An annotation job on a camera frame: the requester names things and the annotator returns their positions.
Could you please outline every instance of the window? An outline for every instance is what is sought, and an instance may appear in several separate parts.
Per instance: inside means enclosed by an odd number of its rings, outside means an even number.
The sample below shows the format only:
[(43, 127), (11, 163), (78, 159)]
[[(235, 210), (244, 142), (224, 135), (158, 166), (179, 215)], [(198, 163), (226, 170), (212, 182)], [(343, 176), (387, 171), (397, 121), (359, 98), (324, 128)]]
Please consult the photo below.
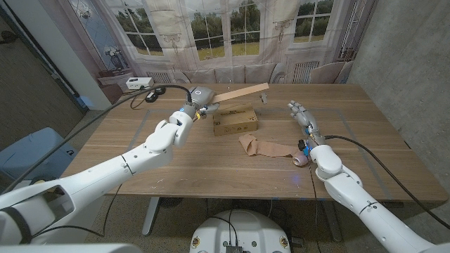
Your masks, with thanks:
[(302, 0), (296, 17), (294, 43), (323, 40), (332, 9), (333, 0)]
[(225, 56), (219, 0), (186, 0), (198, 58), (209, 60)]
[(141, 0), (112, 0), (108, 4), (138, 53), (164, 56)]
[(244, 0), (231, 12), (231, 50), (233, 56), (259, 54), (261, 11), (253, 0)]
[(95, 45), (105, 68), (119, 71), (129, 68), (121, 50), (115, 44), (91, 0), (70, 0), (70, 3), (93, 45)]

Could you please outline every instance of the grass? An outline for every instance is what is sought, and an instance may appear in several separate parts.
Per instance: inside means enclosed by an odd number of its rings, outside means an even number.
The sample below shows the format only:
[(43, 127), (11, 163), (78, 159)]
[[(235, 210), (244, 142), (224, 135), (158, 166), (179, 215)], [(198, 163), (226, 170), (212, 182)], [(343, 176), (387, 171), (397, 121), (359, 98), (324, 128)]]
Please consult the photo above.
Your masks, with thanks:
[[(311, 36), (311, 41), (323, 40), (324, 36), (325, 35)], [(309, 41), (309, 36), (301, 36), (301, 37), (295, 37), (294, 38), (294, 43), (303, 43), (303, 42), (308, 42), (308, 41)]]
[(245, 54), (245, 43), (231, 45), (233, 56), (259, 55), (259, 42), (247, 43), (247, 54)]
[[(233, 52), (233, 56), (245, 56), (245, 43), (231, 45), (231, 51)], [(197, 52), (200, 60), (209, 60), (225, 56), (225, 48), (223, 46), (213, 48), (212, 50), (209, 50), (208, 48), (200, 49), (197, 50)], [(258, 54), (259, 42), (247, 43), (247, 56)]]
[[(140, 54), (148, 55), (148, 52), (147, 52), (147, 50), (145, 50), (145, 49), (137, 48), (137, 47), (136, 47), (136, 50), (137, 50), (138, 53), (140, 53)], [(163, 54), (162, 52), (159, 52), (159, 51), (150, 51), (150, 54), (151, 54), (152, 56), (164, 56), (164, 54)]]
[(223, 46), (219, 46), (210, 50), (209, 48), (204, 48), (197, 50), (198, 57), (200, 60), (209, 60), (213, 58), (219, 58), (225, 56), (225, 49)]

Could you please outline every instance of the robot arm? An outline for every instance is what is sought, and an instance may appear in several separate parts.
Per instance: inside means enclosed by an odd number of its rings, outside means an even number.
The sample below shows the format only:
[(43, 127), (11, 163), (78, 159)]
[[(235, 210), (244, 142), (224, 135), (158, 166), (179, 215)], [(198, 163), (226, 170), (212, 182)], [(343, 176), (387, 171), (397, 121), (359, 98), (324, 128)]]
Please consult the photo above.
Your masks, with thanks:
[(173, 158), (172, 145), (183, 147), (196, 114), (214, 96), (208, 88), (191, 90), (193, 102), (174, 112), (169, 121), (162, 120), (145, 143), (136, 148), (78, 174), (0, 196), (0, 245), (43, 243), (45, 236), (33, 238), (33, 235), (67, 224), (88, 204), (132, 176), (169, 164)]
[(355, 213), (389, 252), (422, 252), (434, 247), (415, 234), (403, 221), (363, 189), (361, 179), (346, 166), (325, 144), (316, 120), (299, 103), (291, 101), (288, 107), (308, 135), (307, 147), (311, 159), (317, 163), (316, 175), (325, 183), (330, 196)]

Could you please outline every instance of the white box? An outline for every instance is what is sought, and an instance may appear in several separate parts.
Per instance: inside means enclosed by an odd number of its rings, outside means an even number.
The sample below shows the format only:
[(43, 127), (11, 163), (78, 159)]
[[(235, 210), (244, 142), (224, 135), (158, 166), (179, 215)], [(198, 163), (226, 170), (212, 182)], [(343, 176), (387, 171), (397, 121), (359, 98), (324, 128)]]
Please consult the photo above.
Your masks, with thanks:
[(128, 89), (140, 89), (152, 87), (154, 84), (152, 77), (130, 77), (127, 81)]

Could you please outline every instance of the printed backdrop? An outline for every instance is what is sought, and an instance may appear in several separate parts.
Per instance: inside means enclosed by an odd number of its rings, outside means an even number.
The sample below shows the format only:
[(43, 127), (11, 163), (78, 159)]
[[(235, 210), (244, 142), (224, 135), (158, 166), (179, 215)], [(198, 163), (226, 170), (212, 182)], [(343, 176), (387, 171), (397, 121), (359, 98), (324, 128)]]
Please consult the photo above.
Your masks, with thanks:
[(92, 76), (308, 83), (352, 60), (373, 0), (41, 0)]

